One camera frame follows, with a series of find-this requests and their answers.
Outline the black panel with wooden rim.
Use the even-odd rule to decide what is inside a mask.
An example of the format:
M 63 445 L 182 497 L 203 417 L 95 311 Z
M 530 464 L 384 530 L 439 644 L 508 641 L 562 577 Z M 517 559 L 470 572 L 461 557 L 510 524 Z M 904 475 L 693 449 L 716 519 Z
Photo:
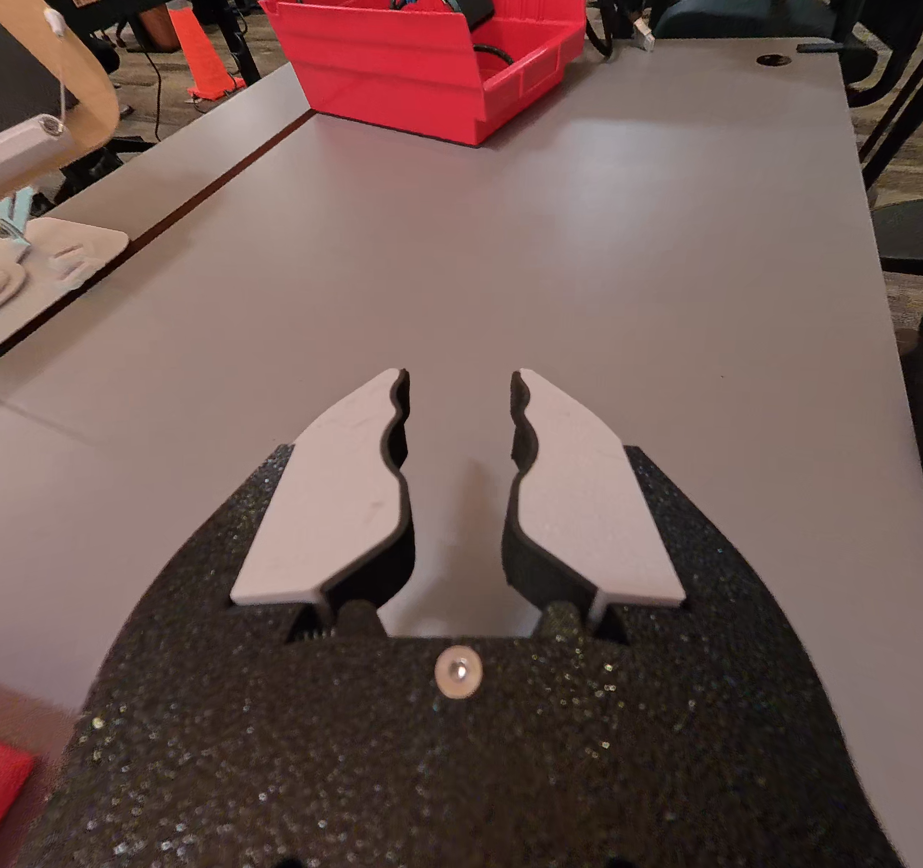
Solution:
M 101 149 L 120 120 L 109 74 L 44 0 L 1 0 L 1 183 L 8 194 Z

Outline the red plastic bin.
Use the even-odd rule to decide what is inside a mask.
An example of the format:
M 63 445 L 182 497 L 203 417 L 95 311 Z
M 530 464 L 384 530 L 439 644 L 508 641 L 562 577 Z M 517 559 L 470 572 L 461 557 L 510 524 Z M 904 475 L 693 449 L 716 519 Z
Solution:
M 306 100 L 331 114 L 478 146 L 563 80 L 585 0 L 493 0 L 470 31 L 442 0 L 262 0 Z

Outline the orange traffic cone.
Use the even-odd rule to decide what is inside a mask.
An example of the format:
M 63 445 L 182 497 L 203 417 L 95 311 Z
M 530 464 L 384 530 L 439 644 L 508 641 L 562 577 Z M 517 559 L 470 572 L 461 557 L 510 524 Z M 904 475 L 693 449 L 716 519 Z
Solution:
M 189 96 L 195 101 L 218 101 L 245 88 L 245 81 L 225 67 L 188 0 L 173 0 L 166 7 L 193 78 Z

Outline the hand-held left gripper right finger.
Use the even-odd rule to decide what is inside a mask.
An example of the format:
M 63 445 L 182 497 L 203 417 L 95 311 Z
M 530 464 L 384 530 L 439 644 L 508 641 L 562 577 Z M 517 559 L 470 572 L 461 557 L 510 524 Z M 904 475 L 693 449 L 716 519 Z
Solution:
M 686 590 L 617 433 L 530 368 L 511 377 L 510 410 L 508 585 L 540 612 L 571 606 L 587 627 L 614 606 L 682 608 Z

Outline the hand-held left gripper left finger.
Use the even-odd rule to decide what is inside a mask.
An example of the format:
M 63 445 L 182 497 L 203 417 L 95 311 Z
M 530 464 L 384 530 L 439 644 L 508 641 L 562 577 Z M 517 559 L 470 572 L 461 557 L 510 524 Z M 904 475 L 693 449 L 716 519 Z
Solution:
M 230 591 L 236 606 L 301 604 L 336 616 L 352 601 L 380 609 L 407 585 L 409 415 L 409 372 L 392 367 L 300 433 Z

